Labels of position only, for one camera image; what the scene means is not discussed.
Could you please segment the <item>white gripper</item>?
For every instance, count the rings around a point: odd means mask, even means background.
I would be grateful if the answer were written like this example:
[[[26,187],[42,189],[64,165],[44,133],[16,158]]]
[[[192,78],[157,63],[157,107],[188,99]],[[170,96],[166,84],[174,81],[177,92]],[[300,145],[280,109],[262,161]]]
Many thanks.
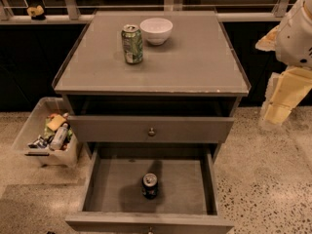
[[[280,127],[312,90],[312,0],[297,0],[279,26],[255,47],[275,51],[277,60],[290,65],[281,74],[272,73],[261,106],[259,125],[272,130]]]

